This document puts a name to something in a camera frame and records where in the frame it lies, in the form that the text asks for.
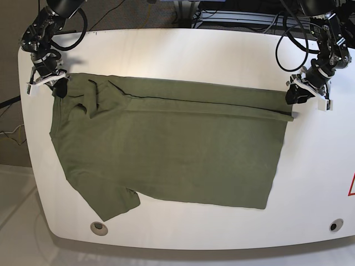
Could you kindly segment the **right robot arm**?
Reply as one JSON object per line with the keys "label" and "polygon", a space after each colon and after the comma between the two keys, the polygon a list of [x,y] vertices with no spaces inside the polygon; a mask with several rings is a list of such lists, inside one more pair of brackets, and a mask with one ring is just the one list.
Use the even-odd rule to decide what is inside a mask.
{"label": "right robot arm", "polygon": [[[83,1],[47,1],[34,22],[28,26],[21,40],[21,49],[31,54],[32,68],[27,94],[46,85],[59,98],[67,94],[69,76],[67,71],[59,69],[62,64],[61,52],[77,47],[85,37],[88,20],[81,8]],[[75,14],[83,20],[83,30],[79,38],[70,46],[64,47],[53,40],[65,26],[66,21]]]}

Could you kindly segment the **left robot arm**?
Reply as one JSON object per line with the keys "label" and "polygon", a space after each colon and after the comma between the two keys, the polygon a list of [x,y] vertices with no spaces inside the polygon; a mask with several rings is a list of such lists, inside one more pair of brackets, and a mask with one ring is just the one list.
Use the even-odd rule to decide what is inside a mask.
{"label": "left robot arm", "polygon": [[[335,1],[300,1],[299,5],[303,14],[308,17],[305,30],[304,23],[291,11],[285,1],[281,4],[285,8],[283,17],[283,35],[295,44],[306,55],[315,54],[317,57],[311,60],[311,66],[306,68],[301,64],[295,69],[290,69],[288,91],[285,96],[289,105],[306,103],[310,98],[317,98],[324,110],[330,110],[332,100],[330,95],[330,79],[336,70],[348,67],[352,61],[348,51],[354,46],[354,23],[351,16],[354,15],[354,1],[345,1],[336,4]],[[310,49],[308,43],[300,44],[290,33],[287,26],[287,18],[292,16],[296,25],[300,27],[306,37],[311,34],[317,42],[316,50]]]}

